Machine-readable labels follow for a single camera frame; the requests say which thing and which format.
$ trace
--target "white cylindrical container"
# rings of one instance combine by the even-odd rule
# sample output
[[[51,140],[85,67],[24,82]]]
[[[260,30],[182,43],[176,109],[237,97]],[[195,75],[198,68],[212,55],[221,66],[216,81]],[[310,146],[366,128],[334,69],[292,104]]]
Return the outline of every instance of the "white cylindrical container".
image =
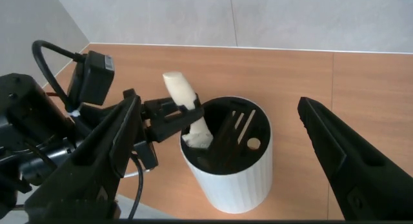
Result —
[[[211,102],[216,105],[212,109],[209,108]],[[239,159],[238,162],[243,161],[243,159],[246,162],[236,167],[240,168],[239,171],[214,173],[213,170],[203,168],[202,164],[197,163],[199,155],[194,156],[194,150],[188,148],[185,143],[182,144],[183,141],[180,138],[181,151],[185,161],[209,202],[216,209],[231,214],[252,210],[264,201],[272,186],[272,129],[268,116],[255,103],[240,97],[219,97],[206,102],[203,106],[206,123],[214,135],[212,144],[215,143],[217,130],[220,126],[213,122],[222,121],[231,112],[232,115],[235,111],[247,114],[251,108],[254,110],[251,113],[253,117],[244,117],[251,119],[250,127],[245,127],[248,126],[248,122],[244,123],[246,131],[241,137],[241,143],[238,141],[238,145],[234,148],[234,154]],[[258,149],[245,149],[247,140],[252,138],[260,140],[261,145]],[[227,146],[216,145],[215,151],[220,150],[220,147],[224,149]]]

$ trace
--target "ribbed white container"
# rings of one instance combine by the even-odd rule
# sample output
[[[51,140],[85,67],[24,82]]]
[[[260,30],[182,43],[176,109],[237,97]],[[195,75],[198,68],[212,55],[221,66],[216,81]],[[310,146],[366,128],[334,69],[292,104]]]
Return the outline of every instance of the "ribbed white container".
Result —
[[[235,174],[215,175],[204,172],[193,166],[182,152],[206,197],[216,209],[240,214],[254,209],[267,197],[272,185],[271,124],[270,133],[268,147],[262,157],[251,167]]]

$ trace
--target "gray wall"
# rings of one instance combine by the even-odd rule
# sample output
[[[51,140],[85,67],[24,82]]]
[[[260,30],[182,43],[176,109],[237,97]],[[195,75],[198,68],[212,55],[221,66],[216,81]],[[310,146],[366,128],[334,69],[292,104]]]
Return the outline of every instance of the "gray wall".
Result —
[[[413,52],[413,0],[60,0],[95,43]]]
[[[46,80],[31,51],[37,39],[72,51],[80,51],[88,44],[59,0],[0,0],[0,75],[28,74],[43,86]],[[56,53],[43,52],[54,74],[69,62]]]

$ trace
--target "white object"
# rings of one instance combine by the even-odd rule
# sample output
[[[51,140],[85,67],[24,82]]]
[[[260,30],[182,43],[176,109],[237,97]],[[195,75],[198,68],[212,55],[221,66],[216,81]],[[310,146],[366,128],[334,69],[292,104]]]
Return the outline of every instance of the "white object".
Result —
[[[209,202],[218,210],[240,214],[254,209],[264,201],[272,186],[272,129],[262,157],[251,167],[229,175],[215,175],[193,166],[182,151],[185,161],[196,177]]]
[[[164,73],[163,81],[176,105],[183,105],[188,110],[195,109],[194,101],[197,98],[196,94],[182,73]],[[205,119],[202,117],[191,124],[189,134],[183,135],[182,138],[188,147],[208,148],[214,137],[209,131]]]

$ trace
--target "wooden tabletop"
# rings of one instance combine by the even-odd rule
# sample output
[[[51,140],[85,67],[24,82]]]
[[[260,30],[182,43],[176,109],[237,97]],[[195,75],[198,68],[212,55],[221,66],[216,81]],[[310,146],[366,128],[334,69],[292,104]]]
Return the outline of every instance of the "wooden tabletop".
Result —
[[[167,97],[162,73],[178,70],[201,102],[240,96],[268,114],[274,136],[272,189],[260,206],[244,214],[225,214],[207,201],[181,155],[177,135],[155,144],[159,166],[145,174],[141,202],[177,218],[343,218],[299,120],[301,96],[332,108],[413,174],[412,55],[128,45],[88,49],[114,58],[116,74],[105,106],[118,103],[129,88],[143,100]],[[65,88],[72,71],[69,65],[57,77]],[[135,170],[130,163],[127,171]],[[122,179],[118,192],[133,199],[137,182]]]

